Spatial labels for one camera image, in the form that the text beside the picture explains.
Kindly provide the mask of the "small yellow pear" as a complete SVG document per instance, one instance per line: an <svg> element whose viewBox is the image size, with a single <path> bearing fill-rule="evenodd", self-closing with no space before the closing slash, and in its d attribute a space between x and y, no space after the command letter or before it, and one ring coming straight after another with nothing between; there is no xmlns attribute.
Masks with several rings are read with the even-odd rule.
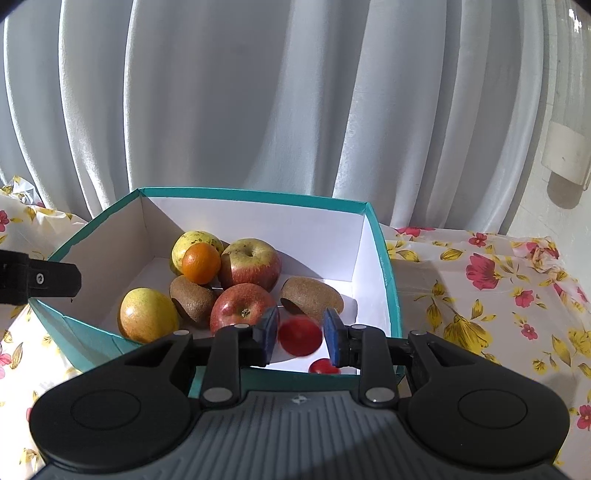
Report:
<svg viewBox="0 0 591 480"><path fill-rule="evenodd" d="M151 288L135 288L126 293L118 313L120 333L127 339L146 344L179 329L179 316L172 300Z"/></svg>

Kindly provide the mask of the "brown kiwi in box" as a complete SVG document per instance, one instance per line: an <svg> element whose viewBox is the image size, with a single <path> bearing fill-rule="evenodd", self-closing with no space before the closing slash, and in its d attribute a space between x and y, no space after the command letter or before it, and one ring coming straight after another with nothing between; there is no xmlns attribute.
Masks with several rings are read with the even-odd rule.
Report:
<svg viewBox="0 0 591 480"><path fill-rule="evenodd" d="M180 317L198 328L207 328L216 295L209 289L176 277L169 285L169 296Z"/></svg>

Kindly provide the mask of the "floral plastic tablecloth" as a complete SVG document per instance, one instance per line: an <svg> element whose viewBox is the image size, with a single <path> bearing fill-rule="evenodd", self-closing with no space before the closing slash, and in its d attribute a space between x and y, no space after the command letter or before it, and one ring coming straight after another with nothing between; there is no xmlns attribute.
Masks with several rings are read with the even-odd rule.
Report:
<svg viewBox="0 0 591 480"><path fill-rule="evenodd" d="M23 179L1 191L1 246L36 260L90 221L40 204ZM435 334L555 391L569 411L556 465L590 475L590 295L548 238L381 226L403 332ZM43 466L29 432L34 403L82 371L66 358L31 303L1 309L1 475L27 479Z"/></svg>

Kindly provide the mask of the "clear plastic bottle on wall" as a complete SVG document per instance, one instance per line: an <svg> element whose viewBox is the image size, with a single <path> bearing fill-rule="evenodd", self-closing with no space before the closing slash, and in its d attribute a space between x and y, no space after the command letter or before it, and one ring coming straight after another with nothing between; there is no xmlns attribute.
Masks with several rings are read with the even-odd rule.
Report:
<svg viewBox="0 0 591 480"><path fill-rule="evenodd" d="M552 112L542 163L590 187L590 14L575 1L551 1L548 33Z"/></svg>

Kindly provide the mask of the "red-yellow apple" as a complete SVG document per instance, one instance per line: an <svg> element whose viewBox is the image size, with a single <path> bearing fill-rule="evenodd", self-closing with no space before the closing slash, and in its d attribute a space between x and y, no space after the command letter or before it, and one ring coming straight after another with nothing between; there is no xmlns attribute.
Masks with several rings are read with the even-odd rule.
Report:
<svg viewBox="0 0 591 480"><path fill-rule="evenodd" d="M273 246L256 238L243 238L224 249L217 277L224 289L252 283L270 292L276 286L280 272L280 254Z"/></svg>

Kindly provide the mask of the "brown kiwi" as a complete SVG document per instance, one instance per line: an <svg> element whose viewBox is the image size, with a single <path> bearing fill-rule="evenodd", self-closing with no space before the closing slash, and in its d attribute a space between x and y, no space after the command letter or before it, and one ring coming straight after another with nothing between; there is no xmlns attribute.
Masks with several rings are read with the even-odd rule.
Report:
<svg viewBox="0 0 591 480"><path fill-rule="evenodd" d="M209 289L176 277L169 285L169 296L180 317L198 328L207 328L216 295Z"/></svg>
<svg viewBox="0 0 591 480"><path fill-rule="evenodd" d="M294 276L280 289L280 303L291 314L303 314L322 325L325 310L335 309L339 314L345 308L341 294L331 286L314 278Z"/></svg>

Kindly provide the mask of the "red cherry tomato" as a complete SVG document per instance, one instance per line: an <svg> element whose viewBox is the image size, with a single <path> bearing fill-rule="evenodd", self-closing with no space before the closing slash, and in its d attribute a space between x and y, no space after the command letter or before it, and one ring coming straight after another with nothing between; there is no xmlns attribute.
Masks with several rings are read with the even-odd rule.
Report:
<svg viewBox="0 0 591 480"><path fill-rule="evenodd" d="M321 358L312 362L308 371L311 374L322 374L322 375L339 375L341 369L332 365L332 361L329 358Z"/></svg>
<svg viewBox="0 0 591 480"><path fill-rule="evenodd" d="M295 357L308 356L321 347L322 329L307 316L293 316L280 324L279 341L288 354Z"/></svg>

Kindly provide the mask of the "white curtain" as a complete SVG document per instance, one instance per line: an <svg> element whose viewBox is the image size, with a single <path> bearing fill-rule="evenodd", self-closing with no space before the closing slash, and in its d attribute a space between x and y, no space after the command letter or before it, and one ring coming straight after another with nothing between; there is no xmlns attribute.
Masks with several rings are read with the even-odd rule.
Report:
<svg viewBox="0 0 591 480"><path fill-rule="evenodd" d="M1 176L91 218L145 186L369 202L498 231L543 85L540 1L5 1Z"/></svg>

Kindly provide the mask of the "teal cardboard box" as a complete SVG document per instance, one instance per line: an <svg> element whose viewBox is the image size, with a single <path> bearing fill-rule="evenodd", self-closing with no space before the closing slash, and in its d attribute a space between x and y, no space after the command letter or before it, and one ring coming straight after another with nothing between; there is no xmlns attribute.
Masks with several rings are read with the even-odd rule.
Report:
<svg viewBox="0 0 591 480"><path fill-rule="evenodd" d="M72 298L35 299L32 310L70 363L88 371L136 348L118 329L120 303L137 287L166 292L171 249L190 230L233 242L256 238L280 253L281 275L311 277L339 291L342 321L402 334L396 282L370 204L297 194L197 187L133 191L54 254L74 264Z"/></svg>

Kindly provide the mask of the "red apple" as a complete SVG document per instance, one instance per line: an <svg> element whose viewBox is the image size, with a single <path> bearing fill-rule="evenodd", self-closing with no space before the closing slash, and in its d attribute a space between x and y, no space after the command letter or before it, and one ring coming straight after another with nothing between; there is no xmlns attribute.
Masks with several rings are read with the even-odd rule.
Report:
<svg viewBox="0 0 591 480"><path fill-rule="evenodd" d="M235 325L254 325L276 300L266 289L252 283L242 283L224 290L211 310L209 330L214 335L219 329Z"/></svg>

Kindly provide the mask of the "orange mandarin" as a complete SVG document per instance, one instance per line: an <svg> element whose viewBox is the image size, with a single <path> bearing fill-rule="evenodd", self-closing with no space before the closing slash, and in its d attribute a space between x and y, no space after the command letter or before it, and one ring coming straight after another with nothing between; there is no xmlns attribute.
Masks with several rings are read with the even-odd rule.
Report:
<svg viewBox="0 0 591 480"><path fill-rule="evenodd" d="M221 269L221 256L206 243L190 246L182 259L181 272L191 282L205 285L214 280Z"/></svg>

